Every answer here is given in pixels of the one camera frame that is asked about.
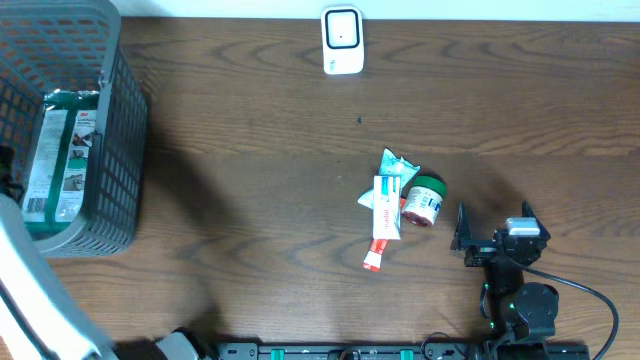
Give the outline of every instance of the printed label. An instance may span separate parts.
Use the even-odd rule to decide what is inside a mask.
[[[25,222],[45,221],[45,209],[66,118],[67,110],[49,110],[42,120],[29,185],[22,203],[22,217]]]
[[[373,178],[373,238],[400,240],[400,181],[396,176]]]
[[[412,187],[407,196],[403,213],[412,212],[423,217],[433,225],[442,206],[442,196],[437,192],[422,186]]]
[[[93,145],[95,127],[95,110],[78,111],[62,177],[60,200],[58,200],[56,208],[56,222],[71,222],[80,211],[84,198],[89,149]]]
[[[404,158],[397,158],[391,150],[385,149],[380,162],[380,172],[378,175],[400,176],[400,190],[418,173],[420,166],[413,166]],[[373,209],[373,189],[362,194],[358,199],[358,204]]]
[[[403,208],[404,204],[405,199],[400,198],[400,208]],[[373,239],[371,246],[369,247],[369,252],[362,262],[362,267],[375,272],[380,271],[382,253],[384,253],[384,249],[387,247],[388,243],[389,240],[386,239]]]

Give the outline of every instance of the wooden table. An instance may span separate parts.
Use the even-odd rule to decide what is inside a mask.
[[[458,204],[488,237],[526,199],[552,235],[535,267],[609,296],[622,320],[608,359],[635,359],[639,30],[368,21],[365,70],[329,77],[319,21],[125,19],[152,98],[137,239],[52,264],[118,340],[183,325],[278,342],[474,337],[489,332],[483,274],[449,251]],[[376,274],[356,199],[385,147],[449,194],[433,229],[403,222]],[[555,339],[595,355],[609,310],[552,285]]]

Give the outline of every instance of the white package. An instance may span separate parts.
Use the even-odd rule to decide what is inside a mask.
[[[378,175],[395,175],[400,177],[400,190],[405,187],[420,171],[420,166],[413,166],[403,157],[397,158],[391,150],[384,149],[382,153],[382,161],[380,162],[380,170]],[[358,204],[373,209],[373,190],[369,190],[362,194],[358,199]]]
[[[400,240],[400,177],[373,178],[373,238]]]
[[[76,116],[60,186],[60,199],[56,207],[56,222],[73,221],[82,207],[89,151],[93,146],[97,113],[96,110],[80,110]]]
[[[66,119],[67,110],[49,110],[44,114],[29,176],[29,187],[22,203],[22,218],[25,222],[45,221],[45,209]]]

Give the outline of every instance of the black cable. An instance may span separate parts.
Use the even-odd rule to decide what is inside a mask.
[[[526,271],[528,273],[531,273],[531,274],[534,274],[534,275],[538,275],[538,276],[543,277],[545,279],[557,281],[557,282],[565,284],[565,285],[573,286],[576,289],[580,289],[580,290],[582,290],[582,291],[584,291],[584,292],[586,292],[588,294],[591,294],[591,295],[597,297],[598,299],[604,301],[604,303],[607,304],[607,306],[609,306],[609,309],[611,309],[611,314],[613,315],[613,326],[611,327],[611,333],[609,334],[609,338],[607,338],[607,341],[604,343],[604,346],[602,346],[602,349],[600,349],[600,351],[593,358],[593,360],[602,359],[604,354],[611,347],[611,344],[613,344],[613,341],[616,339],[616,335],[618,334],[618,326],[620,325],[620,318],[618,317],[618,310],[616,309],[616,306],[613,304],[613,302],[611,300],[609,300],[609,298],[607,298],[606,296],[604,296],[601,293],[599,293],[598,291],[593,290],[593,289],[591,289],[589,287],[586,287],[586,286],[584,286],[582,284],[579,284],[577,282],[573,282],[571,280],[567,280],[565,278],[561,278],[559,276],[547,274],[545,272],[532,269],[532,268],[530,268],[528,266],[524,266],[524,265],[518,263],[517,261],[513,260],[509,256],[506,256],[506,258],[509,259],[509,261],[511,261],[513,264],[517,265],[520,269],[522,269],[522,271]]]
[[[453,345],[453,347],[456,349],[456,351],[462,355],[463,359],[466,359],[467,357],[464,355],[464,351],[460,350],[460,348],[458,347],[458,345],[453,342],[453,339],[451,339],[451,337],[443,332],[440,331],[436,331],[436,332],[432,332],[431,334],[429,334],[424,341],[422,342],[422,345],[420,345],[420,354],[422,354],[422,357],[425,358],[425,360],[431,360],[430,357],[427,356],[426,353],[426,347],[427,344],[429,343],[429,339],[431,339],[433,337],[433,335],[444,335],[444,337],[447,338],[447,340],[449,340],[449,342],[451,343],[451,345]]]

